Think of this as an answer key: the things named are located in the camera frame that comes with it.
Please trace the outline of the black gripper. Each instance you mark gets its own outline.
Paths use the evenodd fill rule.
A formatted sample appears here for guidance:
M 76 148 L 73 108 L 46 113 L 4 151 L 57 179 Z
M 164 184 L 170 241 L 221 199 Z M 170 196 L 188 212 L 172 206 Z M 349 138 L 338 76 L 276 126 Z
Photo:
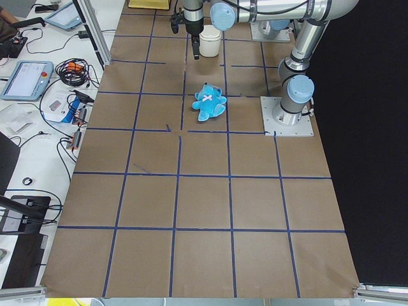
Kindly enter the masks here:
M 190 10 L 186 8 L 186 31 L 191 34 L 191 45 L 194 60 L 200 58 L 200 36 L 204 26 L 203 8 Z

